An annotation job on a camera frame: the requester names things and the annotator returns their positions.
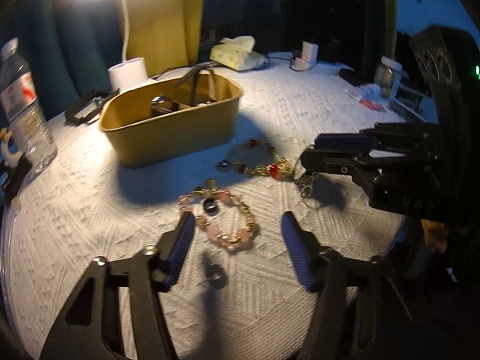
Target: glass jar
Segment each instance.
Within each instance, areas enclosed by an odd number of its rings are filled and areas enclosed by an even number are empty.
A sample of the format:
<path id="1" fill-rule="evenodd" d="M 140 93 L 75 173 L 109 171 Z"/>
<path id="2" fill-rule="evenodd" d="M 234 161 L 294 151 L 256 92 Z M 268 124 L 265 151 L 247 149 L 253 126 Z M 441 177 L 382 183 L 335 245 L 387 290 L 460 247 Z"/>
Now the glass jar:
<path id="1" fill-rule="evenodd" d="M 383 98 L 393 100 L 397 96 L 402 80 L 402 70 L 402 65 L 397 61 L 385 56 L 382 57 L 373 81 L 382 89 L 381 96 Z"/>

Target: white lamp base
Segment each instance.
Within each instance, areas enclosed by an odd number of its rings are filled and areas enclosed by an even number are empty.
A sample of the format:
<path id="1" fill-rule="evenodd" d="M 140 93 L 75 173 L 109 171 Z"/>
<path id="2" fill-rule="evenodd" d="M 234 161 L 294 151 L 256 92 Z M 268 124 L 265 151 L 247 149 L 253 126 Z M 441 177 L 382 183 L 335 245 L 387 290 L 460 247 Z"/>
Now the white lamp base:
<path id="1" fill-rule="evenodd" d="M 109 69 L 112 90 L 120 88 L 120 93 L 147 83 L 148 75 L 143 58 L 129 59 Z"/>
<path id="2" fill-rule="evenodd" d="M 295 58 L 295 61 L 293 61 L 293 64 L 291 67 L 295 71 L 307 71 L 315 65 L 316 65 L 316 62 L 308 62 L 308 61 L 305 61 L 304 59 L 297 57 Z"/>

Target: bracelet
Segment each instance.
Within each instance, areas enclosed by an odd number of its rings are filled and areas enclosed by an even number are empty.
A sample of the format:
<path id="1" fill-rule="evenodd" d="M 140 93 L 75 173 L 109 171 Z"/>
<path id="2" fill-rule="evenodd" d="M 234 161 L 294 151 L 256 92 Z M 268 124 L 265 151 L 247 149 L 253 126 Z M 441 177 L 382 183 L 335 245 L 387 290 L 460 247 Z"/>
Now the bracelet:
<path id="1" fill-rule="evenodd" d="M 268 152 L 273 156 L 275 162 L 269 163 L 268 165 L 259 165 L 255 168 L 249 168 L 244 163 L 241 163 L 235 157 L 236 155 L 243 151 L 243 149 L 254 149 L 258 144 L 264 145 L 268 148 Z M 229 170 L 230 167 L 236 167 L 239 173 L 245 173 L 248 175 L 260 175 L 260 176 L 271 176 L 275 180 L 280 180 L 284 176 L 291 174 L 292 168 L 285 159 L 277 154 L 275 147 L 272 146 L 270 142 L 267 142 L 265 139 L 249 139 L 243 145 L 239 145 L 232 149 L 227 157 L 227 159 L 217 163 L 217 169 L 223 172 Z"/>
<path id="2" fill-rule="evenodd" d="M 253 230 L 256 227 L 255 215 L 251 213 L 250 207 L 242 200 L 240 195 L 231 193 L 229 190 L 220 190 L 215 186 L 215 179 L 208 179 L 205 187 L 197 187 L 194 191 L 178 198 L 178 208 L 183 214 L 190 212 L 195 216 L 197 226 L 206 231 L 207 237 L 213 243 L 226 248 L 229 252 L 236 252 L 251 246 L 254 236 Z M 245 227 L 234 232 L 225 232 L 216 223 L 211 223 L 204 215 L 195 215 L 190 205 L 190 199 L 200 197 L 203 201 L 203 209 L 208 214 L 214 214 L 218 210 L 218 201 L 227 206 L 237 206 L 238 210 L 245 216 Z"/>

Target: lamp arm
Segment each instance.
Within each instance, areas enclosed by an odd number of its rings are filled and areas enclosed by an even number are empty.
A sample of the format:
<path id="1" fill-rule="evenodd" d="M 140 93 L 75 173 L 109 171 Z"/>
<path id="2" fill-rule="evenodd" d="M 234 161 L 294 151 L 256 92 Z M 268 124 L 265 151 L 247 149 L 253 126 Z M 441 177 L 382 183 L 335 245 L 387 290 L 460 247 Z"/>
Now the lamp arm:
<path id="1" fill-rule="evenodd" d="M 128 47 L 128 40 L 130 37 L 130 19 L 128 16 L 127 0 L 121 0 L 121 9 L 123 13 L 123 26 L 124 26 L 121 60 L 123 63 L 125 63 L 127 61 L 127 47 Z"/>

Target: bottle label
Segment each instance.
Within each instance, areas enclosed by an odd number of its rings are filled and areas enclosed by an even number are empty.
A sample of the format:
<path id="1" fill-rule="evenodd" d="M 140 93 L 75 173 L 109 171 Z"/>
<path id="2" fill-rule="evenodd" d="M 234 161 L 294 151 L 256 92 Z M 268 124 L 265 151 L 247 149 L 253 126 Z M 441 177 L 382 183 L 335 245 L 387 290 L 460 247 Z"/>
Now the bottle label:
<path id="1" fill-rule="evenodd" d="M 25 73 L 1 94 L 1 105 L 9 120 L 32 104 L 37 98 L 32 73 Z"/>

